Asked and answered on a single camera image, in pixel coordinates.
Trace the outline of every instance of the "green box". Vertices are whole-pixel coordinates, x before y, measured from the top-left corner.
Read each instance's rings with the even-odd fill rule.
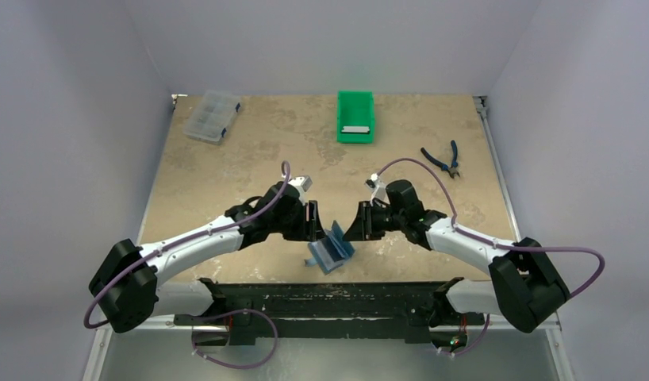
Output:
[[[340,143],[364,143],[374,141],[374,95],[370,91],[339,91],[339,107],[336,114],[336,140]],[[344,126],[368,126],[368,133],[344,133]]]

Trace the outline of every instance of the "wooden tabletop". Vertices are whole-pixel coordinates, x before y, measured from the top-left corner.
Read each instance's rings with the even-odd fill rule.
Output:
[[[374,95],[373,144],[336,142],[335,95],[243,97],[242,108],[222,145],[191,140],[182,133],[201,97],[181,97],[173,116],[152,196],[143,220],[141,242],[161,241],[213,220],[230,206],[263,195],[280,181],[280,163],[292,175],[310,175],[307,198],[317,200],[323,227],[336,219],[352,223],[358,201],[370,197],[363,182],[393,159],[424,160],[420,148],[442,160],[459,149],[460,178],[439,171],[459,211],[459,223],[495,237],[513,239],[505,202],[481,122],[469,95]],[[451,214],[438,184],[421,167],[396,164],[383,174],[389,183],[407,179],[425,208]],[[487,279],[452,256],[410,244],[401,233],[381,241],[355,242],[343,267],[323,275],[305,267],[305,242],[275,234],[266,242],[225,254],[175,277],[209,277],[222,283],[389,282]]]

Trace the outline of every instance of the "pliers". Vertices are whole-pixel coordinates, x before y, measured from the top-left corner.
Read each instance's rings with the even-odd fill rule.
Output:
[[[442,171],[448,172],[451,176],[451,179],[455,178],[455,175],[460,177],[460,172],[458,172],[458,146],[455,145],[455,140],[451,140],[451,148],[453,148],[453,160],[451,160],[451,166],[448,167],[446,164],[438,161],[432,155],[430,155],[425,148],[421,148],[421,152],[425,159],[429,160],[430,163],[441,168]]]

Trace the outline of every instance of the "white backdrop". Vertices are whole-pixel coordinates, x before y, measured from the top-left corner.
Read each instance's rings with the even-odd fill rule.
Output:
[[[539,2],[127,0],[180,94],[485,94]]]
[[[543,1],[490,107],[521,232],[607,259],[560,313],[578,379],[649,379],[649,0]],[[572,288],[584,256],[554,255]]]
[[[122,0],[0,0],[0,381],[81,378],[87,285],[137,235],[170,104]]]

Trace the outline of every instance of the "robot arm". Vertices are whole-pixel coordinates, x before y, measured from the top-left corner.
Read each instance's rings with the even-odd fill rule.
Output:
[[[456,230],[446,214],[423,207],[407,180],[386,186],[376,177],[367,185],[374,194],[382,194],[378,190],[384,189],[390,202],[379,198],[360,202],[344,240],[375,241],[385,232],[402,231],[409,242],[453,255],[490,275],[489,282],[454,279],[444,285],[440,290],[445,296],[442,310],[500,314],[521,332],[530,333],[570,297],[545,252],[522,251],[523,247],[540,246],[533,239],[515,243],[461,225]],[[483,244],[482,239],[493,245]],[[512,246],[519,249],[504,249]]]
[[[293,178],[279,195],[279,182],[264,196],[250,198],[212,222],[165,241],[142,246],[135,246],[131,240],[118,242],[91,280],[89,290],[94,297],[103,293],[98,304],[118,333],[135,328],[150,316],[198,315],[213,302],[206,286],[200,282],[182,285],[168,280],[205,260],[263,242],[271,233],[281,233],[288,241],[325,237],[317,202],[304,198],[311,184],[308,176]],[[265,209],[278,195],[275,203]],[[248,218],[263,209],[258,217]],[[133,269],[111,285],[129,267]]]

